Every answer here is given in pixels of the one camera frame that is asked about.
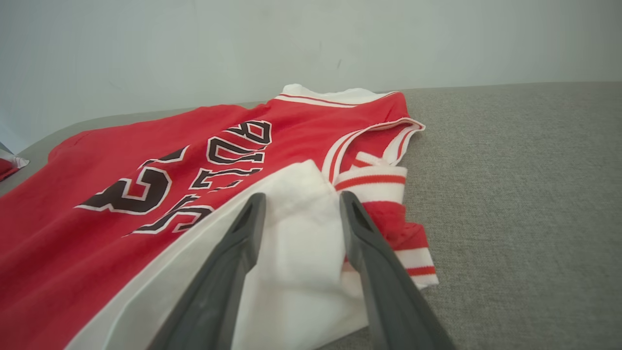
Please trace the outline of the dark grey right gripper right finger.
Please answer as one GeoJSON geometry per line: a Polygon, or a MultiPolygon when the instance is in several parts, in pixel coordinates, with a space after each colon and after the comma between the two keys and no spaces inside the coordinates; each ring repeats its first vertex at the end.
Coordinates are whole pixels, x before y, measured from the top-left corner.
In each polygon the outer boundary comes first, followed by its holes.
{"type": "Polygon", "coordinates": [[[376,350],[453,350],[455,344],[357,196],[340,195],[348,262],[359,273],[376,350]]]}

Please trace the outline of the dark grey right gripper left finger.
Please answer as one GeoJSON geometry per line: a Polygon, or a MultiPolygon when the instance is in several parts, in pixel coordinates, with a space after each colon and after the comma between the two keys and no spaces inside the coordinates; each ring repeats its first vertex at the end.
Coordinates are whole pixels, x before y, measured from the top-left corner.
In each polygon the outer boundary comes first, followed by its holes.
{"type": "Polygon", "coordinates": [[[160,327],[150,350],[229,350],[247,273],[257,264],[266,195],[254,193],[160,327]]]}

